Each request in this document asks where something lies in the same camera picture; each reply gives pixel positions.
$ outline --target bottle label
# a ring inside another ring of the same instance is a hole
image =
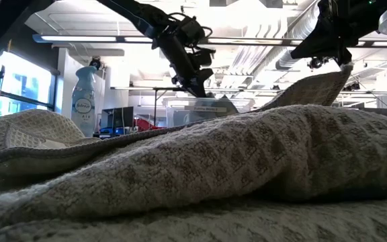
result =
[[[85,98],[78,99],[75,102],[75,109],[80,114],[87,114],[92,109],[92,103]]]

